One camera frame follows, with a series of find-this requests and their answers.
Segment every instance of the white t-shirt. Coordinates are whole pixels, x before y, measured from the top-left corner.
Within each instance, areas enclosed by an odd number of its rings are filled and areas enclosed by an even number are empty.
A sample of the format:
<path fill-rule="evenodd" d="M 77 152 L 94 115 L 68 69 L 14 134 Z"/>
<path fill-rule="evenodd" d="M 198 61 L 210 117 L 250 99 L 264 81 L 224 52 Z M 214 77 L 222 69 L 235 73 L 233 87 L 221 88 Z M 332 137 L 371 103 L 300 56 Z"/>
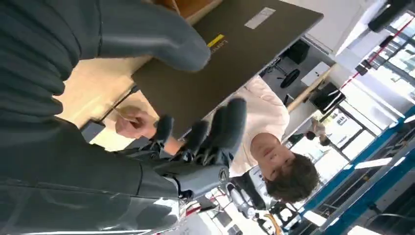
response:
<path fill-rule="evenodd" d="M 247 102 L 247 119 L 242 144 L 229 169 L 230 177 L 243 175 L 258 162 L 251 154 L 251 141 L 260 133 L 270 133 L 281 141 L 290 115 L 281 99 L 271 90 L 260 76 L 254 77 L 246 86 L 230 98 L 241 97 Z"/>
<path fill-rule="evenodd" d="M 316 136 L 325 135 L 325 126 L 321 124 L 315 118 L 310 118 L 307 122 L 305 122 L 295 133 L 294 135 L 305 134 L 307 132 L 314 132 Z"/>

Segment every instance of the person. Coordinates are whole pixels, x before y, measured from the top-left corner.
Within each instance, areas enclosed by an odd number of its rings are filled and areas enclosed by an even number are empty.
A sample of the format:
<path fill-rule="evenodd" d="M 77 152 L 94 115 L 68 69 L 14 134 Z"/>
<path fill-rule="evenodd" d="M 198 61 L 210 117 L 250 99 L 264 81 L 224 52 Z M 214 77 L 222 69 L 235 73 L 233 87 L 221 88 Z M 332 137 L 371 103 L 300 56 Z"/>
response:
<path fill-rule="evenodd" d="M 230 177 L 242 176 L 258 165 L 272 197 L 291 203 L 307 198 L 317 186 L 319 176 L 309 158 L 291 152 L 281 143 L 289 122 L 282 101 L 259 76 L 232 97 L 246 100 L 247 119 L 242 144 L 230 167 Z M 130 109 L 126 114 L 137 118 L 140 124 L 119 116 L 115 127 L 120 135 L 135 139 L 153 136 L 153 119 L 146 112 Z M 180 146 L 180 141 L 170 138 L 165 150 L 174 155 Z"/>
<path fill-rule="evenodd" d="M 177 225 L 178 206 L 190 197 L 179 185 L 188 178 L 173 180 L 146 160 L 89 144 L 55 117 L 63 105 L 52 96 L 64 93 L 82 59 L 149 54 L 198 71 L 210 56 L 203 38 L 178 14 L 142 1 L 1 3 L 1 233 L 155 234 Z"/>
<path fill-rule="evenodd" d="M 322 146 L 328 146 L 331 143 L 330 139 L 325 133 L 325 126 L 314 117 L 310 118 L 306 123 L 304 123 L 290 138 L 294 139 L 298 136 L 305 136 L 311 141 L 316 136 L 318 136 Z"/>

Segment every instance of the black office chair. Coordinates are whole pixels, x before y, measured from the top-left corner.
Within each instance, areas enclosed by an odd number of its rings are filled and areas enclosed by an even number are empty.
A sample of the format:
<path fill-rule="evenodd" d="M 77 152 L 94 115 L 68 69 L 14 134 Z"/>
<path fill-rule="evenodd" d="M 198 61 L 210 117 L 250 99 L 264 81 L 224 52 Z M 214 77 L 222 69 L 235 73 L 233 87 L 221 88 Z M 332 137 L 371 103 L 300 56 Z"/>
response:
<path fill-rule="evenodd" d="M 283 79 L 283 81 L 280 84 L 280 87 L 281 88 L 289 87 L 300 75 L 300 70 L 294 69 L 291 72 L 286 72 L 278 64 L 285 57 L 288 57 L 293 62 L 299 65 L 306 59 L 309 49 L 310 49 L 310 46 L 307 43 L 303 42 L 302 40 L 298 40 L 290 48 L 288 48 L 285 52 L 283 52 L 275 61 L 273 61 L 266 69 L 264 69 L 259 75 L 263 77 L 266 73 L 270 73 L 274 69 L 277 69 L 285 76 L 284 78 L 277 77 L 277 79 Z"/>

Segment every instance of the laptop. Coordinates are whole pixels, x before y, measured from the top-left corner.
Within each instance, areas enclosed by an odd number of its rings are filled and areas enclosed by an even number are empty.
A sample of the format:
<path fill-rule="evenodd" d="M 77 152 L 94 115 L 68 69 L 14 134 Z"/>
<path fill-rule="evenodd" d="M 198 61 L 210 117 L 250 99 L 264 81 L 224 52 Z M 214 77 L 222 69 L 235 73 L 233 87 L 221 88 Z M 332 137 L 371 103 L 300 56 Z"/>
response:
<path fill-rule="evenodd" d="M 224 0 L 194 26 L 211 50 L 205 68 L 178 71 L 153 59 L 133 79 L 159 115 L 175 119 L 180 138 L 322 17 L 278 0 Z"/>

